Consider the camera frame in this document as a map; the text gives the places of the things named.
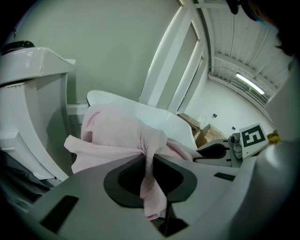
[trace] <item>gray surface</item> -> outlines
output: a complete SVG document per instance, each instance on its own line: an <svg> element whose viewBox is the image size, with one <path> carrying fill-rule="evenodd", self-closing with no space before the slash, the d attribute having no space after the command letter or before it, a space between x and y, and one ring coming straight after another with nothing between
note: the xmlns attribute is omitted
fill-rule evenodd
<svg viewBox="0 0 300 240"><path fill-rule="evenodd" d="M71 153L64 147L70 134L66 115L65 78L65 74L55 74L37 79L36 94L38 109L49 138L47 142L41 142L55 163L70 176L73 174Z"/></svg>
<svg viewBox="0 0 300 240"><path fill-rule="evenodd" d="M58 232L66 239L162 239L160 232L145 217L143 209L119 206L103 187L103 180L110 170L135 157L72 175L37 201L30 210L30 216L41 221L63 196L71 195L79 200Z"/></svg>
<svg viewBox="0 0 300 240"><path fill-rule="evenodd" d="M190 170L197 178L197 186L191 196L185 202L172 204L176 217L189 225L203 217L233 183L214 177L214 175L225 173L235 176L239 170L233 167L199 164L162 156L170 162Z"/></svg>
<svg viewBox="0 0 300 240"><path fill-rule="evenodd" d="M281 142L269 146L257 157L251 184L232 221L229 239L252 238L279 209L285 211L282 208L283 202L290 195L299 174L299 146L299 141ZM297 207L294 214L297 218Z"/></svg>
<svg viewBox="0 0 300 240"><path fill-rule="evenodd" d="M234 143L231 142L231 137L234 137ZM231 154L231 166L240 167L243 162L242 146L240 145L240 133L234 133L229 138L229 149Z"/></svg>
<svg viewBox="0 0 300 240"><path fill-rule="evenodd" d="M234 181L217 202L191 226L172 236L181 239L229 239L226 229L238 211L249 186L255 166L255 157L249 157L239 169Z"/></svg>
<svg viewBox="0 0 300 240"><path fill-rule="evenodd" d="M294 67L283 87L265 107L281 140L293 141L300 138L300 68L294 58Z"/></svg>

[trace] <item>fluorescent light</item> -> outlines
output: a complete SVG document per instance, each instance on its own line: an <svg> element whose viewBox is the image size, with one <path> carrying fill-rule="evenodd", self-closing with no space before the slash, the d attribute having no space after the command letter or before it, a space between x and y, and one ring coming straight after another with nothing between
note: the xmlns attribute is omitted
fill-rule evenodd
<svg viewBox="0 0 300 240"><path fill-rule="evenodd" d="M251 87L253 87L256 91L258 91L260 94L264 94L264 91L261 90L259 87L257 87L253 82L242 76L241 74L237 73L236 76L243 80L245 83L249 84Z"/></svg>

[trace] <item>light green wall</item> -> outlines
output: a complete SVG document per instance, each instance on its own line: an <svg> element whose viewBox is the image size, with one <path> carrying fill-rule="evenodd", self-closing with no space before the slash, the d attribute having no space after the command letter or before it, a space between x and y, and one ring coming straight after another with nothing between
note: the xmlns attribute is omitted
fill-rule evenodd
<svg viewBox="0 0 300 240"><path fill-rule="evenodd" d="M192 26L189 27L187 35L183 41L178 57L170 72L169 78L165 84L164 90L159 98L157 107L168 109L174 93L180 83L184 71L187 68L188 61L191 58L193 50L196 46L197 37Z"/></svg>
<svg viewBox="0 0 300 240"><path fill-rule="evenodd" d="M179 9L177 0L41 0L16 40L76 59L69 103L90 90L137 101L156 49Z"/></svg>

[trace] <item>white door frame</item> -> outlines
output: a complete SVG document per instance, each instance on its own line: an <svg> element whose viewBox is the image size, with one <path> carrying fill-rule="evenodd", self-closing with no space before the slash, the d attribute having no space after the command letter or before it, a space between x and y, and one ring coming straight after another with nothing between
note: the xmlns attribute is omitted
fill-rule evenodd
<svg viewBox="0 0 300 240"><path fill-rule="evenodd" d="M203 55L205 45L203 41L198 41L196 43L196 46L194 48L194 51L191 55L191 58L187 64L187 68L183 73L183 76L180 80L180 83L174 93L174 96L171 100L171 103L169 105L168 111L172 113L176 113L177 109L179 108L185 94L188 91L188 87L190 86L193 77L199 67L199 63L201 60L201 57Z"/></svg>
<svg viewBox="0 0 300 240"><path fill-rule="evenodd" d="M181 113L186 113L186 114L190 114L191 109L193 108L196 100L198 99L198 97L201 94L201 91L203 90L203 87L207 81L207 75L209 72L209 65L208 65L208 57L203 58L203 60L201 61L196 75L194 76L194 80L198 80L199 82L195 82L196 83L196 87L194 89L190 89L189 91L193 91L193 95L191 96L190 99L184 99L183 101L183 106L180 106L180 108L178 109L179 112Z"/></svg>
<svg viewBox="0 0 300 240"><path fill-rule="evenodd" d="M204 46L203 51L208 51L206 47L207 39L204 25L193 2L191 0L180 0L180 2L182 3L182 7L180 7L175 17L172 19L158 46L139 99L140 103L151 105L154 107L157 106L159 98L162 94L162 91L165 87L170 72L174 66L178 53L188 32L188 28L192 23L199 41L197 42L191 59L187 65L187 68L189 68L190 70L185 71L185 78L181 79L181 81L183 81L184 83L180 81L179 89L176 90L177 94L175 93L176 98L173 98L174 103L171 102L172 106L174 106L171 106L170 108L172 112L173 109L176 108L175 106L179 99L180 101L183 99L184 94L187 90L187 82L192 81L192 79L188 80L187 76L192 75L192 78L197 69L195 65L199 65L199 61L201 58L201 55L199 56L199 51L201 50L201 48L199 47Z"/></svg>

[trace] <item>pink cloth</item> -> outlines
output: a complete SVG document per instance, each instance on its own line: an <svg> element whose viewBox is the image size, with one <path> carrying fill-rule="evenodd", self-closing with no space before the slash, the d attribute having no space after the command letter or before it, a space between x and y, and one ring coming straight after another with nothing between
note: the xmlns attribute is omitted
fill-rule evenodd
<svg viewBox="0 0 300 240"><path fill-rule="evenodd" d="M150 220L158 218L166 208L166 197L152 174L153 155L165 154L187 161L201 156L176 140L168 139L162 130L147 126L112 104L88 108L81 139L69 136L65 141L65 148L77 155L72 165L73 173L120 158L146 156L140 197L144 199L144 213Z"/></svg>

